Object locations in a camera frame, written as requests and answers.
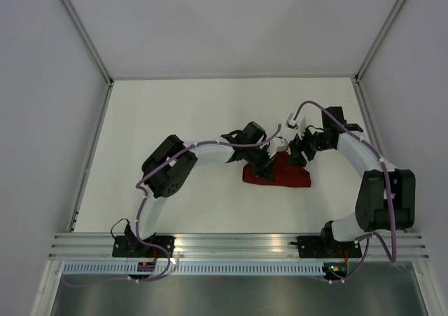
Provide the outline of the red cloth napkin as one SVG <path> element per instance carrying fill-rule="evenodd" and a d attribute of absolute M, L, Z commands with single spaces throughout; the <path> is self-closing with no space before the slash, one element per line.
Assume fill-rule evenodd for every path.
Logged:
<path fill-rule="evenodd" d="M 288 164 L 289 155 L 286 151 L 279 152 L 273 162 L 273 180 L 257 176 L 250 164 L 242 171 L 242 181 L 259 186 L 282 186 L 287 188 L 310 188 L 311 175 L 299 165 Z"/>

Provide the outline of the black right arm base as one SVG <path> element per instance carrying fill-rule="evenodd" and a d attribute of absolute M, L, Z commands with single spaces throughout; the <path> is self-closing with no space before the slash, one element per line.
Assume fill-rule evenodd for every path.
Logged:
<path fill-rule="evenodd" d="M 324 241 L 317 235 L 300 235 L 294 242 L 301 259 L 360 259 L 362 251 L 355 242 Z"/>

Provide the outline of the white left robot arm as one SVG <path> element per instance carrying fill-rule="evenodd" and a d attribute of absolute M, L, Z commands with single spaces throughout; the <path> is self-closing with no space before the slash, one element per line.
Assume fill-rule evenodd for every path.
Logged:
<path fill-rule="evenodd" d="M 143 176 L 135 188 L 143 193 L 143 199 L 132 224 L 129 250 L 138 257 L 151 253 L 151 237 L 164 205 L 181 190 L 196 167 L 245 161 L 254 165 L 262 176 L 273 179 L 274 157 L 269 148 L 280 131 L 281 125 L 277 125 L 274 134 L 268 137 L 262 127 L 251 121 L 242 130 L 212 140 L 186 142 L 176 135 L 168 136 L 141 167 Z"/>

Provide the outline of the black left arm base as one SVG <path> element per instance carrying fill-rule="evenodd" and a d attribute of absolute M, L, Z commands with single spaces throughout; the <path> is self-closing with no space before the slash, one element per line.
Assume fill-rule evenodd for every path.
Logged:
<path fill-rule="evenodd" d="M 173 254 L 175 245 L 175 237 L 172 235 L 153 235 L 145 240 L 145 242 L 158 245 L 164 248 L 169 255 Z M 120 235 L 115 237 L 113 258 L 167 258 L 167 255 L 157 247 L 150 247 L 141 244 L 133 235 Z"/>

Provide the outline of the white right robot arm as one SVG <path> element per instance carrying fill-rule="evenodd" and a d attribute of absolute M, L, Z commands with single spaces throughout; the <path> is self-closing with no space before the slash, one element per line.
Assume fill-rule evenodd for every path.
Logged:
<path fill-rule="evenodd" d="M 319 247 L 327 256 L 338 255 L 345 242 L 379 230 L 410 228 L 415 220 L 416 177 L 411 170 L 388 162 L 363 135 L 357 123 L 348 123 L 341 107 L 321 112 L 322 127 L 311 131 L 298 114 L 290 114 L 286 125 L 296 130 L 289 141 L 288 163 L 305 167 L 321 151 L 336 150 L 361 178 L 353 213 L 329 221 L 321 230 Z"/>

